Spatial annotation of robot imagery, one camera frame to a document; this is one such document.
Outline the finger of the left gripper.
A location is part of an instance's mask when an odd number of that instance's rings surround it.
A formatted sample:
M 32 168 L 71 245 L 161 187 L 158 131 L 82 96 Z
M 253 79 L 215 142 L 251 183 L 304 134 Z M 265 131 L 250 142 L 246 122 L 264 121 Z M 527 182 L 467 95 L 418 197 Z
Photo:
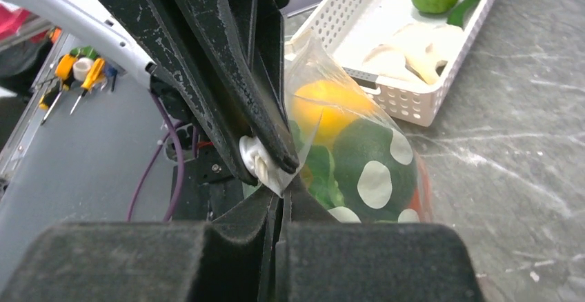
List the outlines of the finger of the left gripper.
M 171 0 L 179 10 L 177 36 L 193 80 L 185 84 L 210 115 L 204 128 L 217 151 L 248 174 L 239 152 L 257 137 L 269 161 L 284 172 L 299 167 L 282 103 L 284 20 L 288 0 Z
M 197 95 L 185 87 L 193 76 L 186 66 L 186 47 L 178 40 L 179 10 L 175 4 L 171 0 L 98 1 L 128 34 L 123 39 L 115 39 L 113 28 L 100 21 L 97 25 L 100 35 L 90 35 L 89 27 L 85 27 L 84 37 L 100 53 L 134 73 L 136 80 L 145 82 L 150 89 L 159 82 L 172 86 L 206 133 L 204 126 L 210 122 L 210 115 Z M 249 171 L 248 174 L 234 174 L 233 164 L 221 157 L 235 177 L 248 184 L 256 182 Z

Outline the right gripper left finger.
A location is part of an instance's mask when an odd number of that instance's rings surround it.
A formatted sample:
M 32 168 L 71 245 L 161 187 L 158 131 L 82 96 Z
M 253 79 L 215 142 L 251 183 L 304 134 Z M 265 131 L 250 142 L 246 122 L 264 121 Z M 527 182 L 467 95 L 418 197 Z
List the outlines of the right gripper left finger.
M 261 188 L 213 222 L 55 225 L 1 300 L 265 301 L 280 207 Z

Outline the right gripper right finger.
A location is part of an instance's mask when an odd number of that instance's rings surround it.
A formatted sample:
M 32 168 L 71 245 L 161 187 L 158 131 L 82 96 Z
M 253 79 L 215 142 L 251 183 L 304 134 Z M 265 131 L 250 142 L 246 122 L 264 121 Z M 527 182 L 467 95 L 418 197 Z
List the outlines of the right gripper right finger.
M 460 236 L 436 223 L 341 223 L 300 178 L 284 191 L 277 301 L 483 301 Z

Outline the green lettuce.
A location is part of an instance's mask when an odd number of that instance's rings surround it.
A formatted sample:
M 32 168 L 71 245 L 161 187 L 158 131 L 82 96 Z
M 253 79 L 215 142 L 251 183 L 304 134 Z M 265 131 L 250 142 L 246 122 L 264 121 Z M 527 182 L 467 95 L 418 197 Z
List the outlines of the green lettuce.
M 290 119 L 288 124 L 297 151 L 305 150 L 309 141 L 312 141 L 299 174 L 308 192 L 326 210 L 335 208 L 347 210 L 344 193 L 334 177 L 335 160 L 331 150 L 318 140 L 318 135 L 311 139 L 308 132 L 302 132 L 295 120 Z

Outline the polka dot zip bag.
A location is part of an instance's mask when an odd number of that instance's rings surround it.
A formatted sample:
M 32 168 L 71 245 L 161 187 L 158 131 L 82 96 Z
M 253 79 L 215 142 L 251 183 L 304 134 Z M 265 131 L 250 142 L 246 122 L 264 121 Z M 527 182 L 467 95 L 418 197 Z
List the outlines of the polka dot zip bag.
M 284 105 L 300 178 L 345 223 L 430 222 L 424 164 L 397 124 L 309 30 L 284 49 Z

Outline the peach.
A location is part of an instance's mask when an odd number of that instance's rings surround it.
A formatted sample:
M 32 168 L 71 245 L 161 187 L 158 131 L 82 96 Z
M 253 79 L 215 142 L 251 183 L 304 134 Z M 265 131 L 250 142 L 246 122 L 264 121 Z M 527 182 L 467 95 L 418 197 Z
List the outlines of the peach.
M 415 156 L 415 160 L 417 166 L 417 187 L 415 188 L 409 208 L 417 212 L 421 222 L 429 223 L 433 221 L 430 180 L 424 161 L 418 155 Z

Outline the green lime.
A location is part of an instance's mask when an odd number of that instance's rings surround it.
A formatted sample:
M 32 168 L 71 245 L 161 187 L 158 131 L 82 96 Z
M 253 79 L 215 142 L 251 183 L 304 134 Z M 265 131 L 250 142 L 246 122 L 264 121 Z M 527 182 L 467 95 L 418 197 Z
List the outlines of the green lime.
M 406 137 L 356 119 L 337 135 L 331 152 L 347 208 L 361 222 L 398 221 L 417 187 L 416 160 Z

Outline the yellow lemon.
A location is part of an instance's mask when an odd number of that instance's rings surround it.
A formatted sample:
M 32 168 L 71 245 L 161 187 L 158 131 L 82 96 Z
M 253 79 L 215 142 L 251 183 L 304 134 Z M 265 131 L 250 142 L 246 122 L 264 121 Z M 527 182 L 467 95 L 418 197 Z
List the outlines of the yellow lemon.
M 300 87 L 290 98 L 289 117 L 301 131 L 311 134 L 318 127 L 314 143 L 333 146 L 337 135 L 361 116 L 378 109 L 361 88 L 349 88 L 331 80 L 318 80 Z

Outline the white mushrooms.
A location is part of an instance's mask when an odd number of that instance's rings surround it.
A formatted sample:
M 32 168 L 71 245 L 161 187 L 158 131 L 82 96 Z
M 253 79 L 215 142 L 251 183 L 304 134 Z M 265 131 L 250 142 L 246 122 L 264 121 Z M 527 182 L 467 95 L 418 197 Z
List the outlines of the white mushrooms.
M 379 76 L 433 85 L 439 81 L 438 70 L 457 57 L 464 39 L 460 26 L 409 23 L 373 48 L 361 68 Z

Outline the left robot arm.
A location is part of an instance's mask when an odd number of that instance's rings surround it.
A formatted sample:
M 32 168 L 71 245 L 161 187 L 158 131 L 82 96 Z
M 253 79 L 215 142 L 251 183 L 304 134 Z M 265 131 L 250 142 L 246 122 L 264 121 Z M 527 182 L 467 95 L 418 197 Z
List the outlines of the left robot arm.
M 299 158 L 284 110 L 290 0 L 3 0 L 92 45 L 153 92 L 171 91 L 231 173 L 275 192 Z

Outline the yellow screwdriver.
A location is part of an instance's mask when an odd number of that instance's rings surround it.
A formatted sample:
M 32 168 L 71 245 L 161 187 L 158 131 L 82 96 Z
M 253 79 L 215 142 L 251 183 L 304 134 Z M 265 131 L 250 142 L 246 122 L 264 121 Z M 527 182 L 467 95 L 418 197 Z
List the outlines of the yellow screwdriver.
M 49 88 L 39 100 L 39 108 L 46 111 L 41 119 L 40 125 L 43 125 L 48 120 L 48 117 L 59 100 L 59 97 L 63 92 L 68 91 L 71 88 L 72 83 L 75 81 L 73 65 L 77 59 L 78 56 L 65 54 L 57 62 L 54 70 L 54 79 L 57 79 L 58 82 Z
M 77 97 L 75 104 L 72 106 L 71 111 L 70 111 L 70 115 L 73 114 L 73 112 L 77 108 L 80 100 L 82 100 L 91 91 L 91 89 L 93 89 L 93 87 L 98 82 L 102 81 L 105 78 L 105 74 L 103 71 L 105 65 L 106 65 L 106 60 L 103 58 L 97 58 L 94 61 L 94 63 L 92 64 L 90 70 L 88 71 L 88 73 L 86 75 L 84 82 L 81 84 L 82 92 Z

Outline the white plastic basket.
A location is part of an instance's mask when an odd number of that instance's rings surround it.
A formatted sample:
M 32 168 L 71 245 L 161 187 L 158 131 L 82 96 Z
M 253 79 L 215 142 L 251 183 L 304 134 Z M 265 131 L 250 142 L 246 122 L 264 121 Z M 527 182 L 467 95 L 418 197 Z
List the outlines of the white plastic basket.
M 411 0 L 323 0 L 286 44 L 286 58 L 293 59 L 305 40 L 304 34 L 309 32 L 390 116 L 428 127 L 493 3 L 494 0 L 479 0 L 467 9 L 462 33 L 456 35 L 445 14 L 424 15 Z M 439 66 L 439 79 L 431 85 L 383 77 L 362 65 L 371 50 L 389 43 L 397 31 L 411 24 L 419 30 L 407 38 L 407 44 L 428 39 L 424 51 Z

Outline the green chili pepper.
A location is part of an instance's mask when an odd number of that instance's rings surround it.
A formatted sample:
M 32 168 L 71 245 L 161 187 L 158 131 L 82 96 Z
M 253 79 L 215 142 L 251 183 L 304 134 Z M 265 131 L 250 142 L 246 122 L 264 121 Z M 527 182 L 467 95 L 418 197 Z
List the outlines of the green chili pepper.
M 474 10 L 481 0 L 463 0 L 450 12 L 446 23 L 450 26 L 464 28 L 467 14 Z

